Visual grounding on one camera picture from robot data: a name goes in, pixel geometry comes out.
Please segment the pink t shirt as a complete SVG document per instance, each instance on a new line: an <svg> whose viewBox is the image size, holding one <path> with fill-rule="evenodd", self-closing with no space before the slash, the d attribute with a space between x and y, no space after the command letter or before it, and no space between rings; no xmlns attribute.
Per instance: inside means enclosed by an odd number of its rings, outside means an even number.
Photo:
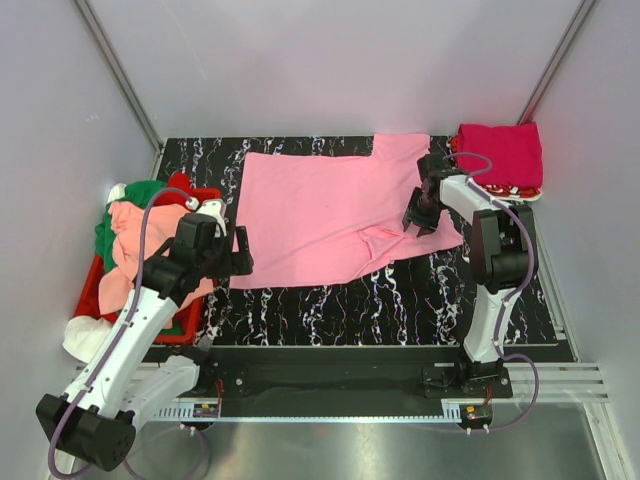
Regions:
<svg viewBox="0 0 640 480"><path fill-rule="evenodd" d="M402 227L429 144L426 134L377 134L368 156L248 154L236 222L247 230L254 267L231 288L345 284L394 261L459 247L448 213L432 234Z"/></svg>

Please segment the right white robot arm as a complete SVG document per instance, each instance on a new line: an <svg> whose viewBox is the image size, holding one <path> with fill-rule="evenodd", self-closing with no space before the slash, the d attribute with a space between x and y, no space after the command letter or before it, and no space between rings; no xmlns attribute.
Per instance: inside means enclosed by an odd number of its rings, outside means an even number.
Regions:
<svg viewBox="0 0 640 480"><path fill-rule="evenodd" d="M505 373L508 318L537 270L534 216L529 206L508 205L475 182L490 171L490 161L468 173L452 166L448 155L427 154L417 167L421 185L411 194L403 229L431 235L446 210L456 212L471 225L469 266L477 286L471 326L452 372L427 385L472 397L500 383Z"/></svg>

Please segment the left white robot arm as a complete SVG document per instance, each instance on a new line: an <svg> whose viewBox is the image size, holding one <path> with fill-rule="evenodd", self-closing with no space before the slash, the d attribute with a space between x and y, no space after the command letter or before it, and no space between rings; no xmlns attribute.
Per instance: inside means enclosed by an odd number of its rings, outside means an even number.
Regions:
<svg viewBox="0 0 640 480"><path fill-rule="evenodd" d="M137 431L175 397L208 394L216 372L202 354L171 356L136 389L129 384L152 343L204 279L253 270L247 230L226 228L218 214L188 213L174 236L141 263L124 308L75 380L58 396L46 394L35 415L49 441L48 466L61 451L112 471L122 464Z"/></svg>

